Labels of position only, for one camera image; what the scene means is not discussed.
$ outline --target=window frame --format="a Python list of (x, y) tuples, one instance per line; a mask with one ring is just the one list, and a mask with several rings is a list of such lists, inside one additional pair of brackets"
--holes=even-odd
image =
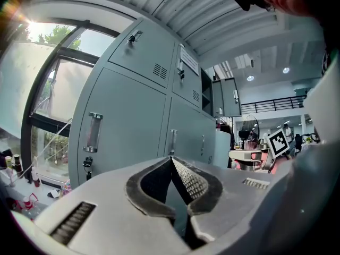
[[(94, 65), (99, 60), (99, 57), (68, 48), (68, 46), (85, 30), (90, 29), (93, 31), (97, 31), (111, 37), (118, 37), (120, 35), (119, 32), (101, 27), (96, 24), (90, 23), (89, 20), (85, 21), (77, 21), (71, 19), (62, 19), (62, 18), (50, 18), (43, 19), (37, 22), (49, 22), (56, 23), (62, 25), (76, 26), (65, 38), (54, 48), (51, 54), (47, 57), (44, 64), (38, 71), (38, 74), (33, 82), (31, 90), (28, 95), (28, 99), (25, 105), (22, 126), (21, 126), (21, 140), (20, 140), (20, 151), (21, 151), (21, 159), (22, 159), (22, 167), (25, 171), (32, 163), (32, 155), (31, 155), (31, 135), (32, 135), (32, 127), (51, 132), (57, 133), (61, 128), (63, 128), (66, 123), (61, 122), (52, 118), (45, 117), (43, 115), (34, 113), (33, 110), (35, 108), (35, 103), (37, 98), (40, 97), (41, 90), (43, 89), (46, 80), (49, 76), (51, 68), (58, 62), (59, 59), (68, 60), (71, 62), (76, 62), (79, 64), (83, 64), (86, 66), (94, 67)], [(69, 137), (71, 125), (68, 125), (61, 133), (61, 136)], [(28, 179), (30, 173), (25, 173), (25, 178)], [(51, 185), (54, 187), (60, 187), (62, 182), (54, 180), (52, 178), (41, 178), (41, 181), (44, 184)]]

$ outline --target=locker lock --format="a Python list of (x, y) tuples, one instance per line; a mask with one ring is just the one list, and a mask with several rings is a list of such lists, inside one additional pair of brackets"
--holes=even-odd
[(136, 40), (136, 37), (134, 35), (130, 35), (129, 39), (126, 41), (130, 45), (133, 45), (134, 41)]
[(87, 181), (92, 178), (92, 162), (93, 162), (92, 157), (86, 157), (84, 162), (83, 162), (84, 170), (86, 172), (86, 180)]
[(183, 79), (185, 78), (184, 70), (179, 71), (178, 74), (180, 75), (181, 82), (183, 83)]

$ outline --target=tree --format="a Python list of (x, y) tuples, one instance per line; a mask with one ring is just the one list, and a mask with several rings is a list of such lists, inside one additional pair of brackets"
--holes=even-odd
[(25, 41), (31, 41), (31, 39), (28, 37), (30, 34), (30, 31), (28, 28), (25, 28), (21, 31), (21, 33), (18, 35), (17, 40), (25, 40)]
[[(62, 39), (65, 38), (67, 34), (69, 34), (71, 30), (67, 25), (63, 25), (60, 27), (59, 25), (56, 25), (56, 27), (53, 29), (53, 32), (49, 35), (45, 35), (45, 41), (49, 44), (59, 44)], [(77, 39), (69, 46), (69, 48), (75, 49), (75, 50), (81, 50), (79, 48), (80, 46), (80, 36), (77, 37)]]
[(39, 34), (38, 37), (39, 37), (38, 42), (40, 42), (40, 43), (44, 43), (45, 42), (45, 40), (43, 38), (43, 34)]

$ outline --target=pillar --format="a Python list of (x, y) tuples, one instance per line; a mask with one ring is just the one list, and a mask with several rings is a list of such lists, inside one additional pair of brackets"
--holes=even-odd
[(302, 134), (306, 134), (306, 119), (304, 117), (304, 114), (301, 115), (301, 128)]

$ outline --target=railing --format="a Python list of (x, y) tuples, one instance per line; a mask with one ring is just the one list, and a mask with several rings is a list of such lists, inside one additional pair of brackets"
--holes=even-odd
[(242, 104), (241, 111), (242, 114), (247, 114), (247, 113), (275, 112), (281, 111), (282, 109), (303, 108), (302, 103), (306, 98), (307, 96), (294, 96)]

